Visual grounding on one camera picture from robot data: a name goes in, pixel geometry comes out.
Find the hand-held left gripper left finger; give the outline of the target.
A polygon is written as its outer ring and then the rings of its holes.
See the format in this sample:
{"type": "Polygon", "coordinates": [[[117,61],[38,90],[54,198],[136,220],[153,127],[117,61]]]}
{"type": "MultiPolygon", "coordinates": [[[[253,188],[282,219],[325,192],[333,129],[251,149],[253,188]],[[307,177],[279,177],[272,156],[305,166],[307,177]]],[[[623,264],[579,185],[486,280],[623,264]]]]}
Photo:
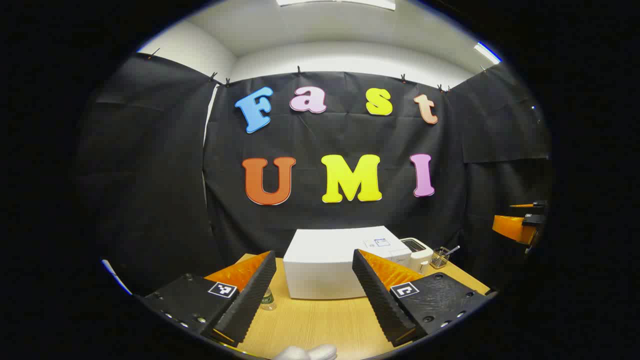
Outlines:
{"type": "Polygon", "coordinates": [[[135,298],[195,337],[236,347],[244,342],[276,271],[275,254],[265,251],[208,276],[185,273],[135,298]]]}

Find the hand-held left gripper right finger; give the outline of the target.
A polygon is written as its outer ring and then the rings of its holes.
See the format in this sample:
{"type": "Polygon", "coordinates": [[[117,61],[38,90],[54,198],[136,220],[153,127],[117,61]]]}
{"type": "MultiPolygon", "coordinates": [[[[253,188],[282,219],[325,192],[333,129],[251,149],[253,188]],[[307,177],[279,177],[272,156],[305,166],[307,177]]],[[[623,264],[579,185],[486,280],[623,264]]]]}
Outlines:
{"type": "Polygon", "coordinates": [[[478,292],[444,272],[423,276],[355,249],[352,271],[394,347],[432,337],[486,306],[496,292],[478,292]]]}

